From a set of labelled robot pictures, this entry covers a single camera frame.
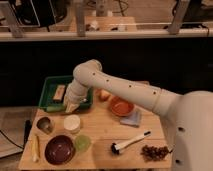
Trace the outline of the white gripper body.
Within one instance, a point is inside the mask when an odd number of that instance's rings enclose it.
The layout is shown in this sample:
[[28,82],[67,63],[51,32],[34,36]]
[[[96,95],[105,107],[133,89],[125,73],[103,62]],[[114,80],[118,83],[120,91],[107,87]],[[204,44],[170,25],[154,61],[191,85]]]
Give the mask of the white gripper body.
[[64,95],[63,104],[68,106],[69,104],[80,104],[84,101],[86,95],[77,95],[70,88],[66,89],[66,93]]

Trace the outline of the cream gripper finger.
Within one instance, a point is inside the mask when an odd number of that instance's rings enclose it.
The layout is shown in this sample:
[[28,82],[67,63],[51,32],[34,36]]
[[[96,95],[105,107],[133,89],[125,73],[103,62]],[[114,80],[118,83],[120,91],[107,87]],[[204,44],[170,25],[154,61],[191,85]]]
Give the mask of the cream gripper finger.
[[71,104],[68,103],[65,105],[65,113],[70,113],[72,110],[71,110]]
[[76,103],[76,104],[74,104],[74,103],[70,103],[70,106],[69,106],[69,112],[70,112],[70,113],[73,113],[76,109],[78,109],[78,108],[79,108],[79,106],[80,106],[80,104],[79,104],[79,103]]

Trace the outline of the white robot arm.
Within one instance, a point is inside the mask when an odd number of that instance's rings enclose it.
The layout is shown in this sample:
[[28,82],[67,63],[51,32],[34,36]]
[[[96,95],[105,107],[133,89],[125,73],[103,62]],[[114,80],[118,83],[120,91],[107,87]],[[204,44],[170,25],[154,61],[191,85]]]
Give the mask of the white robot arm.
[[213,92],[184,95],[107,75],[97,60],[77,65],[64,103],[73,111],[91,87],[104,89],[173,122],[171,171],[213,171]]

